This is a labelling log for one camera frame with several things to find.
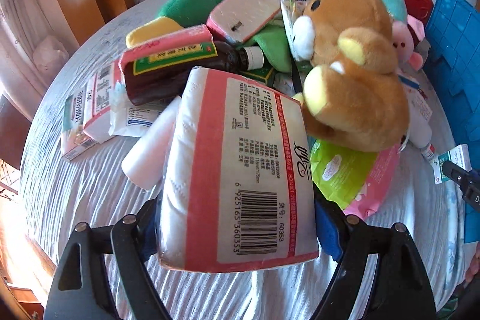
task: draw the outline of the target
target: white tablecloth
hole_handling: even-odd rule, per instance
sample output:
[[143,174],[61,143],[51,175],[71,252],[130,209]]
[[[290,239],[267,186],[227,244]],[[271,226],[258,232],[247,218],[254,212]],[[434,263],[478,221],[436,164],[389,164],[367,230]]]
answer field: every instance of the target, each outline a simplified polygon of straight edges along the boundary
[[[156,17],[165,0],[147,0],[123,13],[94,34],[72,56],[50,86],[32,123],[23,153],[20,195],[29,234],[57,263],[76,223],[92,227],[117,222],[136,213],[155,197],[134,186],[120,167],[136,139],[116,137],[94,146],[72,163],[60,159],[63,103],[103,64],[125,49],[125,35]],[[440,103],[424,74],[417,78],[429,96],[433,143],[438,151],[454,146]],[[465,275],[461,197],[452,182],[434,185],[431,167],[414,147],[402,153],[400,165],[380,210],[367,222],[390,227],[404,222],[411,232],[440,308]],[[352,317],[360,317],[374,274],[367,267]],[[148,270],[174,319],[309,319],[318,305],[336,263],[321,252],[318,259],[277,270],[242,274],[192,274],[160,268],[152,257]],[[128,306],[113,257],[107,269],[119,314]]]

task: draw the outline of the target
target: curtain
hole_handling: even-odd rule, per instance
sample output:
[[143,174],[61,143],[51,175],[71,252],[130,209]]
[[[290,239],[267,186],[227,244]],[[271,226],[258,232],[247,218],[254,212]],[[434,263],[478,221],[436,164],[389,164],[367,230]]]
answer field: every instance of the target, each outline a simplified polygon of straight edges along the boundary
[[37,0],[0,0],[0,83],[4,95],[30,121],[49,82],[33,62],[37,45],[53,34]]

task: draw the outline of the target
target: blue plastic crate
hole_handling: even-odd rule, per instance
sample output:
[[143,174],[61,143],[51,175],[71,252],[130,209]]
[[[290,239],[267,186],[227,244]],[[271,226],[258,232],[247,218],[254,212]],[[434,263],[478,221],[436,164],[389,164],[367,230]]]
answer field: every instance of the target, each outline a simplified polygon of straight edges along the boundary
[[[480,14],[466,0],[437,0],[425,29],[431,51],[424,71],[457,144],[480,169]],[[466,208],[465,242],[480,240],[480,214]]]

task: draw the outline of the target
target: blue gripper pad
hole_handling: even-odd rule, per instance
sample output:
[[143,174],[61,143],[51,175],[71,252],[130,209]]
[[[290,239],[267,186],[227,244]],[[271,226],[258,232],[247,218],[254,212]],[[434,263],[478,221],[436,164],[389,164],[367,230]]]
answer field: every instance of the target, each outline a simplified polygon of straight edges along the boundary
[[328,212],[322,207],[318,200],[315,200],[315,225],[317,238],[322,250],[330,255],[335,262],[338,262],[343,255],[340,246],[340,233]]

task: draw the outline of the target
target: label on tissue pack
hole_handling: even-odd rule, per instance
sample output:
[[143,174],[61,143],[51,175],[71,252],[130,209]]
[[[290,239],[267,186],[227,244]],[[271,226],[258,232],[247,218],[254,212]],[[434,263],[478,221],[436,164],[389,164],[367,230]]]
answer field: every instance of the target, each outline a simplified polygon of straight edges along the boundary
[[[195,159],[202,158],[203,174],[212,176],[218,192],[211,190],[217,197],[208,202],[211,218],[203,219],[203,226],[196,224],[196,235],[187,235],[185,269],[248,271],[315,259],[319,252],[310,151],[299,103],[241,76],[214,70],[208,76]],[[216,109],[210,110],[207,106],[214,102]],[[217,132],[208,148],[199,140],[202,120],[210,132]],[[222,129],[212,129],[212,124]],[[206,171],[215,172],[219,181]],[[190,205],[199,207],[196,197],[192,200],[194,180],[190,185]],[[211,246],[205,232],[211,235]],[[198,235],[204,254],[189,250],[200,247],[194,245]]]

